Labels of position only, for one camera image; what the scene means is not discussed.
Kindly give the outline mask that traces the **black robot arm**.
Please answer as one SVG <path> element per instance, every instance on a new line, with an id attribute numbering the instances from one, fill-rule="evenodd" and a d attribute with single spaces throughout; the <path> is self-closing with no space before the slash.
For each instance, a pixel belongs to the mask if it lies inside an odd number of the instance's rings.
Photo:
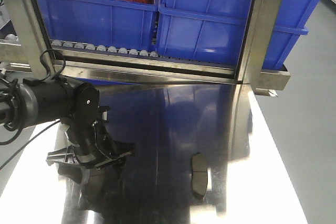
<path id="1" fill-rule="evenodd" d="M 1 83 L 1 125 L 15 132 L 1 145 L 13 142 L 27 127 L 59 120 L 70 144 L 48 153 L 49 165 L 100 169 L 133 155 L 134 144 L 114 141 L 106 130 L 110 108 L 100 106 L 100 93 L 91 83 L 65 76 Z"/>

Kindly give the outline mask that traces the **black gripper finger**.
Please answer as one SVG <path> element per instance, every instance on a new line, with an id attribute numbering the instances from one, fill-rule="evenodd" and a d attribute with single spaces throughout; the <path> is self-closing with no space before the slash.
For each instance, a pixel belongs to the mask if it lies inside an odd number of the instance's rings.
<path id="1" fill-rule="evenodd" d="M 114 141 L 114 153 L 118 157 L 134 156 L 135 144 Z"/>
<path id="2" fill-rule="evenodd" d="M 49 152 L 46 158 L 47 164 L 60 164 L 66 166 L 79 166 L 79 162 L 72 146 Z"/>

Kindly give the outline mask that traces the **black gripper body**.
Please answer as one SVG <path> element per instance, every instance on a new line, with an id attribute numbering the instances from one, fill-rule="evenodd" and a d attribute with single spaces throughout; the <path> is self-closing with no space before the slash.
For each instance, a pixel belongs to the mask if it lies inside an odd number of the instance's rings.
<path id="1" fill-rule="evenodd" d="M 78 169 L 102 169 L 110 165 L 122 165 L 125 157 L 114 153 L 114 140 L 101 121 L 87 122 L 72 119 L 61 119 L 66 127 L 65 135 L 72 146 L 79 166 L 66 166 Z"/>

